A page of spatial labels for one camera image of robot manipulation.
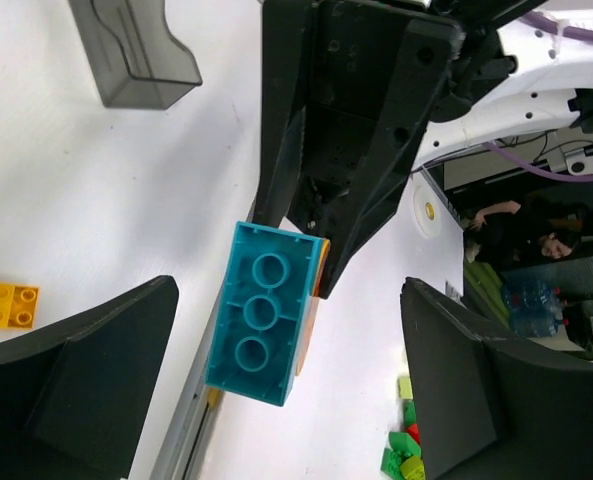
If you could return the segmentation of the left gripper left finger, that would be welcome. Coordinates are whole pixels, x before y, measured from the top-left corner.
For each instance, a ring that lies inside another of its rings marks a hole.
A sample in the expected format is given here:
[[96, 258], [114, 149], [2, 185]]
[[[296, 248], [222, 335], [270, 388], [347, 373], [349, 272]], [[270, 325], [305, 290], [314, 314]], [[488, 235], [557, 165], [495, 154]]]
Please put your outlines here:
[[0, 479], [125, 479], [175, 319], [158, 276], [0, 342]]

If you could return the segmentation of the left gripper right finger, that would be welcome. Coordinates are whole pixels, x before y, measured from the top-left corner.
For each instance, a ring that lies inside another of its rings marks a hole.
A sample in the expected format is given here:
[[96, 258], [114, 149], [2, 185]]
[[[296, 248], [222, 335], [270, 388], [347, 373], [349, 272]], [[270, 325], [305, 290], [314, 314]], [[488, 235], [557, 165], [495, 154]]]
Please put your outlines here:
[[409, 277], [400, 296], [430, 479], [593, 479], [593, 363]]

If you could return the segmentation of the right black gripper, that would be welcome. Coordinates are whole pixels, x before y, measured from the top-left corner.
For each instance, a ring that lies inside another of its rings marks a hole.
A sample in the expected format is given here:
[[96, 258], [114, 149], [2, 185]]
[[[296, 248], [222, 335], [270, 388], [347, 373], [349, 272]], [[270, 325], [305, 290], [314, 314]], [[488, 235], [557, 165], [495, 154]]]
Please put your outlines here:
[[305, 128], [305, 225], [331, 235], [321, 298], [396, 213], [428, 124], [464, 116], [516, 70], [498, 32], [518, 14], [515, 1], [322, 1], [312, 53], [313, 3], [263, 4], [253, 221], [287, 214]]

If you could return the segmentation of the yellow orange printed lego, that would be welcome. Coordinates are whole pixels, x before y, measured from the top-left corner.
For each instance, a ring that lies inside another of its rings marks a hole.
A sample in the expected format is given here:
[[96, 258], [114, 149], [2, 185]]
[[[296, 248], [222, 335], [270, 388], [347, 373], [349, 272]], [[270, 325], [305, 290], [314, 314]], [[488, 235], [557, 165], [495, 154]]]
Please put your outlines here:
[[303, 332], [303, 341], [302, 341], [302, 345], [300, 348], [299, 360], [298, 360], [298, 364], [297, 364], [296, 372], [295, 372], [296, 376], [299, 376], [303, 370], [303, 367], [304, 367], [304, 364], [306, 361], [306, 357], [307, 357], [307, 353], [309, 350], [309, 346], [311, 343], [311, 338], [312, 338], [312, 334], [313, 334], [313, 330], [314, 330], [317, 311], [318, 311], [318, 307], [320, 304], [320, 296], [319, 296], [320, 284], [321, 284], [323, 270], [324, 270], [324, 266], [325, 266], [325, 263], [326, 263], [326, 260], [328, 257], [329, 250], [330, 250], [330, 241], [328, 239], [325, 239], [323, 242], [320, 257], [319, 257], [316, 282], [314, 284], [313, 295], [312, 295], [312, 298], [310, 301], [308, 315], [306, 318], [305, 328], [304, 328], [304, 332]]

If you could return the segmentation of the long teal lego brick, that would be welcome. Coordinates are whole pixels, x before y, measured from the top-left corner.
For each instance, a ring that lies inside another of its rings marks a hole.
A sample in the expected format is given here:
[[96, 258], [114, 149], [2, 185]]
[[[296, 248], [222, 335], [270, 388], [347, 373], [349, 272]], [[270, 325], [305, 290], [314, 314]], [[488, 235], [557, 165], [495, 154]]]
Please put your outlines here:
[[236, 224], [207, 385], [279, 407], [285, 404], [328, 250], [324, 238]]

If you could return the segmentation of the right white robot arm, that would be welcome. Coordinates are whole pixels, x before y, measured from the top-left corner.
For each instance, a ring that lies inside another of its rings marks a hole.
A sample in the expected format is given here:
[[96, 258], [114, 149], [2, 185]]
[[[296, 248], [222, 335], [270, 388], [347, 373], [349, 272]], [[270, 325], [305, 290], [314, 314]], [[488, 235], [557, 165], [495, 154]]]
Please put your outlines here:
[[419, 169], [470, 147], [593, 133], [593, 9], [541, 1], [266, 1], [260, 179], [252, 219], [327, 239], [328, 297], [408, 202]]

